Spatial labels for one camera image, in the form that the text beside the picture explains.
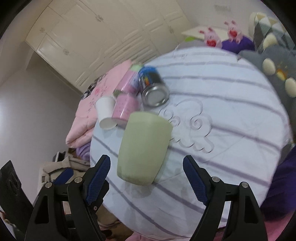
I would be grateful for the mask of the green plastic cup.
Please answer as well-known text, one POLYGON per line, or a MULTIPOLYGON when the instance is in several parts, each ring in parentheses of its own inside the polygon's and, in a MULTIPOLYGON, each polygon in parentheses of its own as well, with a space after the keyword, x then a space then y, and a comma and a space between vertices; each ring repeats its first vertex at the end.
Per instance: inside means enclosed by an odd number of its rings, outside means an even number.
POLYGON ((118 153, 118 177, 135 185, 151 185, 165 159, 172 130, 171 123, 154 113, 132 113, 118 153))

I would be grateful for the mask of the white paper cup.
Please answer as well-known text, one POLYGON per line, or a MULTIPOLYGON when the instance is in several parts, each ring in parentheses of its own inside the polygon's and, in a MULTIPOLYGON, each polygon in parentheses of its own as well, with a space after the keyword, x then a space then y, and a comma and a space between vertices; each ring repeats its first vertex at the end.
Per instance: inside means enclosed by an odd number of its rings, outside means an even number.
POLYGON ((112 119, 115 107, 115 99, 112 96, 103 96, 97 100, 95 108, 97 111, 97 119, 101 129, 110 130, 117 123, 112 119))

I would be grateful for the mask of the pink clear plastic cup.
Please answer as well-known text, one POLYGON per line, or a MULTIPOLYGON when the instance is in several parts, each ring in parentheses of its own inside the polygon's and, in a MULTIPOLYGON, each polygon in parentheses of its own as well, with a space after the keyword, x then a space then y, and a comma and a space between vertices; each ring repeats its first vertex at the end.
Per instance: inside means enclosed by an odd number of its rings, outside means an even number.
POLYGON ((118 126, 125 127, 130 115, 139 110, 139 101, 136 96, 127 93, 121 93, 116 99, 115 107, 112 114, 112 120, 118 126))

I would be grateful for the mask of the beige jacket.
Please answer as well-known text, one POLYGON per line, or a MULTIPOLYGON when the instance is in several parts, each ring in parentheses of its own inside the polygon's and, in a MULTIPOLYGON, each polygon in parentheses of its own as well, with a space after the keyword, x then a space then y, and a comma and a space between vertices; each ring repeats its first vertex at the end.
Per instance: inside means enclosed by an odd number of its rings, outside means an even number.
POLYGON ((73 170, 73 175, 67 181, 69 183, 76 177, 82 177, 90 168, 90 162, 74 158, 71 154, 68 154, 60 162, 45 162, 39 169, 37 192, 46 182, 55 180, 67 168, 73 170))

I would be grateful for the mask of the purple folded blanket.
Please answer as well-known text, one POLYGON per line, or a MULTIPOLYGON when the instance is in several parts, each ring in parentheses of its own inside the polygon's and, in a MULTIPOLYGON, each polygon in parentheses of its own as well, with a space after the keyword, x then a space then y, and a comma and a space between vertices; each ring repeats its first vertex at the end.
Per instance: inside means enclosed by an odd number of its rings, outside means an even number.
POLYGON ((76 148, 76 155, 84 161, 90 161, 90 146, 91 142, 88 142, 81 147, 76 148))

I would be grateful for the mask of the pink folded quilt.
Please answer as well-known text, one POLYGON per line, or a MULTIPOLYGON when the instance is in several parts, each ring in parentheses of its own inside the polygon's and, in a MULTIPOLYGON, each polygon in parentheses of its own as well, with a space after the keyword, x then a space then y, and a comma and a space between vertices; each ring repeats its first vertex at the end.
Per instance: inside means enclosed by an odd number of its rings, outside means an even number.
POLYGON ((123 63, 116 65, 107 73, 98 77, 83 93, 73 124, 66 137, 68 147, 78 148, 91 141, 97 122, 95 103, 100 97, 112 95, 131 65, 131 60, 125 60, 123 63))

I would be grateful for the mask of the pink can green lid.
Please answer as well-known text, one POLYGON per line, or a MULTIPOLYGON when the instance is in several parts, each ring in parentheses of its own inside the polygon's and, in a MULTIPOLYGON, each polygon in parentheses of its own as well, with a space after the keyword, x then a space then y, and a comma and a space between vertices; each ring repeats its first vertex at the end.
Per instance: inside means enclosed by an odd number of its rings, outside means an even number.
POLYGON ((113 91, 115 97, 118 97, 121 93, 137 95, 139 92, 138 73, 142 67, 142 64, 132 64, 113 91))

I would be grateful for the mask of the black blue CoolTowel can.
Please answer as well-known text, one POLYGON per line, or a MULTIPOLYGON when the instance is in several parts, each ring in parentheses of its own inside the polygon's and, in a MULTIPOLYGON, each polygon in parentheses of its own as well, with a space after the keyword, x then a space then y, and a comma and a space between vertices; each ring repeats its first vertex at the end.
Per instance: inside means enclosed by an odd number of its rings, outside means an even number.
POLYGON ((169 89, 155 67, 143 66, 138 72, 138 78, 144 105, 154 108, 168 101, 169 89))

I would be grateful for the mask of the cream white wardrobe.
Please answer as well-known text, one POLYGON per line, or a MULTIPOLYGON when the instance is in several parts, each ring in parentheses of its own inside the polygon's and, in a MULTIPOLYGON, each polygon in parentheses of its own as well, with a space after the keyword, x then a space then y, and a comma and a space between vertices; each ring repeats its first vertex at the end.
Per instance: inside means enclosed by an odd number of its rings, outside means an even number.
POLYGON ((81 92, 112 67, 172 51, 191 27, 177 1, 52 1, 26 42, 81 92))

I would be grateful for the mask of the grey bear plush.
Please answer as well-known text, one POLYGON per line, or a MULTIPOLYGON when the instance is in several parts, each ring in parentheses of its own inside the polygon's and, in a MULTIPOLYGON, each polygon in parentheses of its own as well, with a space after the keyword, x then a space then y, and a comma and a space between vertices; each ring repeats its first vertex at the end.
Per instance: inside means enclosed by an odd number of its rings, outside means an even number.
POLYGON ((238 55, 267 77, 285 107, 295 138, 295 50, 288 49, 275 34, 269 33, 260 49, 243 50, 238 55))

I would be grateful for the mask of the purple cushion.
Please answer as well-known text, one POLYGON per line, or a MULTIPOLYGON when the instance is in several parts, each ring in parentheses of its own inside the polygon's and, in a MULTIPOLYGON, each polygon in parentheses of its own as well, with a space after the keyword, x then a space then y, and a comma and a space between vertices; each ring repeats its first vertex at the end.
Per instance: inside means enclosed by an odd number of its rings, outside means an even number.
POLYGON ((235 41, 233 42, 230 42, 229 40, 223 41, 222 49, 238 54, 240 51, 243 51, 243 50, 254 51, 255 45, 248 37, 243 36, 239 44, 237 44, 235 41))

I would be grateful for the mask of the left pink bunny plush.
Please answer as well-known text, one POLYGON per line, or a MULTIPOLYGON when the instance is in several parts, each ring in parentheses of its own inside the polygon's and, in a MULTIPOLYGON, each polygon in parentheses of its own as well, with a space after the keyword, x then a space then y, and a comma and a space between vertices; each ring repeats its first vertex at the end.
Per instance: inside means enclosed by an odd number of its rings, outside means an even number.
POLYGON ((207 31, 199 30, 199 33, 204 34, 204 43, 208 47, 222 48, 222 41, 212 27, 207 31))

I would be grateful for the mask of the pink bunny plush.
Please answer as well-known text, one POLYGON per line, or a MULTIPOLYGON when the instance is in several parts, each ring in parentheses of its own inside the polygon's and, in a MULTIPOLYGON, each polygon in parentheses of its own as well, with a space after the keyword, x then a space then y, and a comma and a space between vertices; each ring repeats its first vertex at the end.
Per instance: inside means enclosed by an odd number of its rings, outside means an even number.
POLYGON ((224 22, 225 25, 227 25, 228 30, 228 40, 230 42, 235 42, 236 44, 239 44, 241 40, 243 39, 243 33, 241 29, 236 24, 236 21, 232 20, 231 22, 224 22))
POLYGON ((204 43, 208 47, 222 48, 222 41, 212 27, 207 31, 199 30, 199 33, 204 34, 204 43))

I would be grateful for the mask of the right pink bunny plush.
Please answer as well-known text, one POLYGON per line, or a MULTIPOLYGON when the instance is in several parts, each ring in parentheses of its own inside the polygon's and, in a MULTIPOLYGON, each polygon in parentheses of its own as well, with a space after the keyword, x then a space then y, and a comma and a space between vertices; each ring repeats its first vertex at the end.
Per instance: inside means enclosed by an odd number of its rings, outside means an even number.
POLYGON ((236 24, 236 21, 232 20, 231 22, 224 22, 225 25, 227 25, 228 30, 228 40, 230 42, 235 42, 236 44, 239 44, 241 40, 243 39, 243 33, 241 29, 236 24))

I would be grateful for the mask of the triangle pattern pillow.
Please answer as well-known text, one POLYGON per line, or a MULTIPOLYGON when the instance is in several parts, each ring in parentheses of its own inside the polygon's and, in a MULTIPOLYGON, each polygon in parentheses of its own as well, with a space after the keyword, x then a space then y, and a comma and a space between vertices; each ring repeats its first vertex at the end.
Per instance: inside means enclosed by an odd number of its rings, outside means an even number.
POLYGON ((279 45, 288 48, 287 31, 281 22, 260 12, 253 12, 249 17, 249 35, 257 52, 269 46, 279 45))

